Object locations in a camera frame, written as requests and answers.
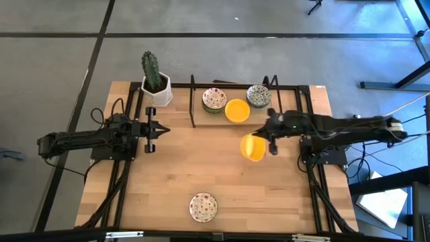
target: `metal stand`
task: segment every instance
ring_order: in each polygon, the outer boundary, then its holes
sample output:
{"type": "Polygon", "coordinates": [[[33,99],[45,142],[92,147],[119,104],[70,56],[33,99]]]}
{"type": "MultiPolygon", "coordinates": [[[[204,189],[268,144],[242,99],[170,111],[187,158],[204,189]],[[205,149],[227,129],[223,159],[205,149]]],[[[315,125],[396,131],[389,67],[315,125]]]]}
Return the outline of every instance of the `metal stand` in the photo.
{"type": "Polygon", "coordinates": [[[362,81],[360,87],[362,89],[381,89],[381,90],[398,90],[398,91],[430,91],[430,85],[426,84],[413,84],[415,81],[425,76],[430,72],[430,61],[413,71],[407,77],[398,83],[385,83],[385,82],[370,82],[362,81]]]}

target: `yellow bowl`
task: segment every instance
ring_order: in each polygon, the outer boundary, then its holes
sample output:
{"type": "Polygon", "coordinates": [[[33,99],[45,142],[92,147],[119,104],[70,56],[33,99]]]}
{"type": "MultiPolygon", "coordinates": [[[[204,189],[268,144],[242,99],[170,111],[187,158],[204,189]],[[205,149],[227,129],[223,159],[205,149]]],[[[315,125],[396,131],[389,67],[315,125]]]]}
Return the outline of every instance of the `yellow bowl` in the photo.
{"type": "Polygon", "coordinates": [[[232,99],[226,105],[226,116],[233,123],[244,122],[249,117],[249,105],[241,99],[232,99]]]}
{"type": "Polygon", "coordinates": [[[264,138],[253,136],[252,134],[245,135],[241,140],[241,153],[244,157],[252,161],[260,161],[266,152],[264,138]]]}

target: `cactus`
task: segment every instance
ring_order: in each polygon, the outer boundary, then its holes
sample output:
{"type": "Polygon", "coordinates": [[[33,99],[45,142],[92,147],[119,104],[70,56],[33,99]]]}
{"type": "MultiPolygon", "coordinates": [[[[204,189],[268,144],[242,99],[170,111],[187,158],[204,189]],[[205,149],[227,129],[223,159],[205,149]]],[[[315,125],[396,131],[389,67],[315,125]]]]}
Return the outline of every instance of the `cactus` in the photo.
{"type": "Polygon", "coordinates": [[[166,83],[163,83],[159,74],[159,66],[155,55],[149,51],[146,51],[142,56],[142,68],[145,72],[146,83],[151,88],[152,93],[162,91],[166,83]]]}

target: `gray floor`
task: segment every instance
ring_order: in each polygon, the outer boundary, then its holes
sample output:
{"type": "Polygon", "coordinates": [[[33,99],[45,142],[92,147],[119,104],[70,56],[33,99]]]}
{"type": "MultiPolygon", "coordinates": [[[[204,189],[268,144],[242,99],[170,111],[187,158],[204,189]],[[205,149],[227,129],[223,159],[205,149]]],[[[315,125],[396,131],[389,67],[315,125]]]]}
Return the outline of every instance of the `gray floor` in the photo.
{"type": "MultiPolygon", "coordinates": [[[[408,10],[414,7],[413,1],[402,2],[412,6],[408,10]]],[[[107,5],[106,0],[0,0],[0,32],[98,32],[107,5]]],[[[312,5],[280,0],[123,0],[117,1],[107,30],[408,33],[395,2],[324,0],[319,10],[307,16],[312,5]]],[[[419,26],[421,20],[414,21],[419,26]]],[[[10,159],[0,163],[0,234],[32,229],[51,170],[37,156],[36,139],[66,128],[94,43],[94,39],[0,39],[0,147],[28,156],[22,163],[10,159]]],[[[357,88],[360,81],[397,82],[422,65],[423,57],[409,40],[105,39],[78,130],[97,128],[89,111],[104,107],[112,81],[141,81],[140,57],[145,50],[158,56],[160,70],[174,82],[188,82],[191,74],[198,82],[239,83],[260,83],[264,75],[278,75],[281,84],[326,85],[337,118],[384,115],[421,95],[357,88]]],[[[423,105],[421,100],[396,117],[418,116],[423,105]]],[[[405,127],[411,134],[424,132],[425,121],[405,127]]],[[[369,150],[381,148],[375,145],[369,150]]],[[[347,155],[351,160],[359,153],[347,155]]],[[[377,157],[403,170],[420,167],[427,162],[425,139],[377,157]]],[[[88,159],[89,151],[71,152],[67,167],[84,171],[88,159]]],[[[382,175],[397,172],[372,158],[369,162],[382,175]]],[[[82,187],[81,177],[64,173],[48,229],[73,227],[82,187]]]]}

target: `white pot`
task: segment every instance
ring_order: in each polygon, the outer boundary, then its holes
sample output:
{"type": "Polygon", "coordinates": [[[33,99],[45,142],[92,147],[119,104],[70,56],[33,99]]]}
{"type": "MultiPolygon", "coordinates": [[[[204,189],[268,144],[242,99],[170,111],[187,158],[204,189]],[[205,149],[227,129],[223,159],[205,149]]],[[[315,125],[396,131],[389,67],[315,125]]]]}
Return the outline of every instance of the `white pot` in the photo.
{"type": "Polygon", "coordinates": [[[161,72],[159,72],[159,73],[160,73],[160,76],[167,79],[166,88],[162,91],[157,92],[156,94],[153,94],[153,93],[145,90],[145,88],[143,88],[144,84],[145,84],[145,80],[146,80],[146,77],[143,77],[142,90],[146,95],[148,95],[149,101],[151,102],[151,104],[154,107],[165,107],[173,99],[172,87],[170,85],[170,77],[161,73],[161,72]]]}

